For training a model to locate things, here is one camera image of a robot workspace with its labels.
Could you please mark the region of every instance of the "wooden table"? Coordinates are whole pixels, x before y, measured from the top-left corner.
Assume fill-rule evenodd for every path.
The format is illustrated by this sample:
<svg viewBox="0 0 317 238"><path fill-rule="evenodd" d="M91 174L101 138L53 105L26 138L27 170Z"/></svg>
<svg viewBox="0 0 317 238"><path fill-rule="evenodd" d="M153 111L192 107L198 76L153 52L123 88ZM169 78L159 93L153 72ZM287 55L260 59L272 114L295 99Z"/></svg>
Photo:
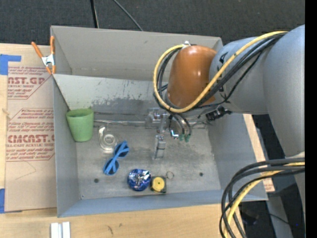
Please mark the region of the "wooden table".
<svg viewBox="0 0 317 238"><path fill-rule="evenodd" d="M66 221L72 238L220 238L220 215L219 204L66 218L55 208L31 210L1 214L0 238L49 238L50 224Z"/></svg>

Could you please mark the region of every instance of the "black floor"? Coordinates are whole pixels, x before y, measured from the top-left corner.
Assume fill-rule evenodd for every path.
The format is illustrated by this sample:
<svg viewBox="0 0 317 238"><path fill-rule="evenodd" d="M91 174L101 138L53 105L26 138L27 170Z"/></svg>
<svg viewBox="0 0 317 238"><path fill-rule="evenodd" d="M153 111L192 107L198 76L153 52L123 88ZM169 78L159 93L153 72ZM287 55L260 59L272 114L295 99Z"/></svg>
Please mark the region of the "black floor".
<svg viewBox="0 0 317 238"><path fill-rule="evenodd" d="M144 31L218 36L223 44L305 24L305 0L117 0ZM100 28L140 31L113 0L94 0ZM0 0L0 42L48 45L51 25L94 27L90 0ZM270 158L283 156L268 116L255 116ZM289 188L296 194L297 188ZM284 196L289 216L300 216L300 200ZM264 202L245 203L249 238L275 236ZM291 220L293 237L302 238L301 222Z"/></svg>

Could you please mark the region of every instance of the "blue tape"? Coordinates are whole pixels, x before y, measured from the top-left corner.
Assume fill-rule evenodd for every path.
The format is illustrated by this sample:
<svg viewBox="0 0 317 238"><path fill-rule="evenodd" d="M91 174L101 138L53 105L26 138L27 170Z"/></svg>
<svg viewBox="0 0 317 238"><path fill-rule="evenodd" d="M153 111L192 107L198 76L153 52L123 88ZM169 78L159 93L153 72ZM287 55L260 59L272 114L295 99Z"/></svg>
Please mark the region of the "blue tape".
<svg viewBox="0 0 317 238"><path fill-rule="evenodd" d="M22 56L10 56L0 54L0 75L8 75L8 64L10 61L21 61Z"/></svg>
<svg viewBox="0 0 317 238"><path fill-rule="evenodd" d="M4 188L0 189L0 213L4 213Z"/></svg>

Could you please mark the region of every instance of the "yellow cable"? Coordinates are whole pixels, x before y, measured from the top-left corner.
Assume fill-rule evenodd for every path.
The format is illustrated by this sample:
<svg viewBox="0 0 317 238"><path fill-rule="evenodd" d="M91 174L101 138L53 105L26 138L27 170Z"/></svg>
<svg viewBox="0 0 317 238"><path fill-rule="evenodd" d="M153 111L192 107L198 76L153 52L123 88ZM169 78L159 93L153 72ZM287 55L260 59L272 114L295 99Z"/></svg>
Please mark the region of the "yellow cable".
<svg viewBox="0 0 317 238"><path fill-rule="evenodd" d="M241 54L244 50L246 50L249 46L253 45L254 43L263 40L267 37L276 35L276 34L280 34L280 33L285 33L285 31L277 31L277 32L271 32L271 33L267 33L267 34L263 34L255 39L253 39L252 41L248 42L246 45L244 45L242 48L240 48L236 53L234 53L228 60L227 62L221 67L221 69L217 72L217 74L212 78L212 80L209 82L209 84L206 86L206 88L201 92L201 94L188 106L181 108L181 109L175 109L172 108L171 106L169 106L168 104L166 104L164 102L164 100L160 97L158 89L157 89L157 73L158 73L158 68L160 63L162 62L162 60L164 59L165 56L167 56L168 53L170 53L171 51L178 49L178 48L182 48L185 47L187 45L182 44L182 45L177 45L174 46L172 48L170 48L169 50L167 50L158 60L155 68L154 68L154 75L153 75L153 85L154 85L154 93L155 96L157 97L159 103L165 107L167 110L170 110L174 113L183 113L186 112L188 110L190 110L191 108L193 108L207 93L208 91L211 89L211 87L213 86L213 84L217 81L217 79L221 76L221 74L224 72L224 70L229 66L229 64L239 55Z"/></svg>
<svg viewBox="0 0 317 238"><path fill-rule="evenodd" d="M286 166L300 166L300 165L304 165L305 162L296 162L296 163L290 163L290 164L287 164ZM265 177L267 176L271 176L271 175L275 175L279 172L281 172L282 170L278 170L278 171L267 171L267 172L264 172L263 174L261 174L260 177L263 177L263 179L265 179ZM241 192L241 194L237 197L237 199L234 201L233 205L230 207L230 211L227 215L227 220L228 220L228 224L230 225L230 222L231 222L231 219L232 219L232 216L233 214L235 213L236 211L236 208L238 207L238 205L241 203L242 199L245 197L246 194L249 193L249 191L255 187L260 181L262 181L263 179L261 180L256 180L252 183L250 183L249 185L247 185L244 190ZM228 230L227 228L225 228L224 232L223 232L224 236L227 238L228 236Z"/></svg>

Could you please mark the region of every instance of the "gray bin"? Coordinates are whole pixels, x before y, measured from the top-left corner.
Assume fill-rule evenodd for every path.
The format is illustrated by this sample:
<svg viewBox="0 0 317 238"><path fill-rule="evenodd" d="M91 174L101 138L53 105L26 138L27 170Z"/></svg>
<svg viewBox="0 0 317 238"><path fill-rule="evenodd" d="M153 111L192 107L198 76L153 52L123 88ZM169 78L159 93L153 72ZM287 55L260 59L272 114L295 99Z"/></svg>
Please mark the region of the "gray bin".
<svg viewBox="0 0 317 238"><path fill-rule="evenodd" d="M185 41L219 50L221 39L61 26L52 26L51 32L56 46L53 107L59 217L219 203L231 177L256 161L242 114L194 127L188 143L166 135L162 159L153 159L156 129L109 124L107 130L127 140L130 152L118 160L115 175L105 175L102 168L112 155L100 147L100 124L95 124L90 141L76 143L67 110L91 107L99 119L144 121L148 108L158 107L152 76L161 54ZM135 168L153 176L173 173L166 180L167 193L130 189L127 177ZM256 186L244 200L267 200L264 186Z"/></svg>

